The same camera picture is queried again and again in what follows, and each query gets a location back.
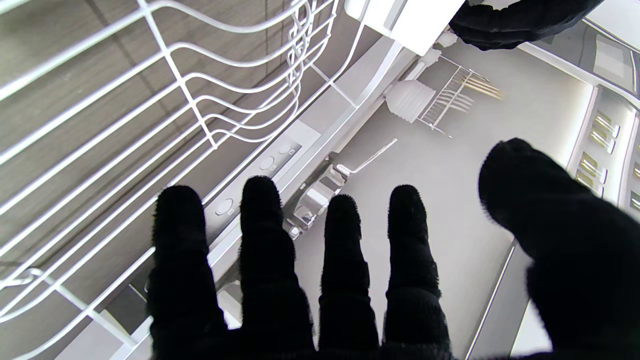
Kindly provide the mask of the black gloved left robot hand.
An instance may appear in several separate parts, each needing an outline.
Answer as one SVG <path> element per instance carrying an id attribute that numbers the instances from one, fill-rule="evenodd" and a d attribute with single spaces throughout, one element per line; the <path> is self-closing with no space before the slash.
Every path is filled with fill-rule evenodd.
<path id="1" fill-rule="evenodd" d="M 481 51 L 512 50 L 560 34 L 601 4 L 601 0 L 518 0 L 503 9 L 465 2 L 449 27 Z"/>

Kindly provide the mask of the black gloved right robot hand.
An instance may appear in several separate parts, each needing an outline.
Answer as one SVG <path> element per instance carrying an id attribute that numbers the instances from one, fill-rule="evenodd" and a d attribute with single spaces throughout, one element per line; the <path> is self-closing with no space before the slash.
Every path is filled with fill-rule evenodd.
<path id="1" fill-rule="evenodd" d="M 478 174 L 487 214 L 532 259 L 526 291 L 551 350 L 528 360 L 639 358 L 639 223 L 518 137 L 498 142 Z M 452 360 L 437 263 L 418 190 L 390 195 L 390 278 L 383 337 L 370 299 L 354 199 L 330 200 L 324 228 L 318 341 L 281 198 L 247 180 L 240 204 L 242 326 L 230 329 L 208 262 L 201 198 L 165 188 L 155 203 L 147 309 L 154 360 Z"/>

